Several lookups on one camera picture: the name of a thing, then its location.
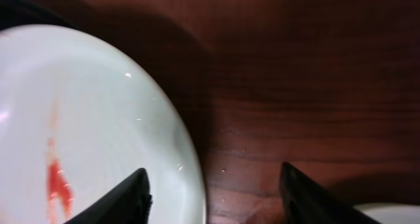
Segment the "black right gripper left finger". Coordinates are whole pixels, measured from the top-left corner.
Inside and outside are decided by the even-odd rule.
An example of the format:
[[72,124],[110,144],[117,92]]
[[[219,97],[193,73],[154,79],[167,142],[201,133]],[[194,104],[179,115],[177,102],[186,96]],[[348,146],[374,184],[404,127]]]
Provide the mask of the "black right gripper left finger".
[[148,174],[139,168],[66,224],[147,224],[151,207]]

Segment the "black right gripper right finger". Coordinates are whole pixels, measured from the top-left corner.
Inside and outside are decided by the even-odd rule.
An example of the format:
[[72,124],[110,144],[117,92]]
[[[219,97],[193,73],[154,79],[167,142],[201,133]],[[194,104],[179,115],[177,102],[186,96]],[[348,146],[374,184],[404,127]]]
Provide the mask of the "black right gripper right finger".
[[280,194],[287,224],[379,224],[338,201],[288,162],[282,164]]

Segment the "mint plate front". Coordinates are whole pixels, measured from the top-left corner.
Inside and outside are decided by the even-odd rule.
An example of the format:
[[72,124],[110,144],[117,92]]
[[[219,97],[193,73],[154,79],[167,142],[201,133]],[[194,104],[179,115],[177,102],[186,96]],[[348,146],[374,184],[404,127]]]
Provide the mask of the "mint plate front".
[[382,224],[420,224],[418,205],[369,203],[359,204],[354,208]]

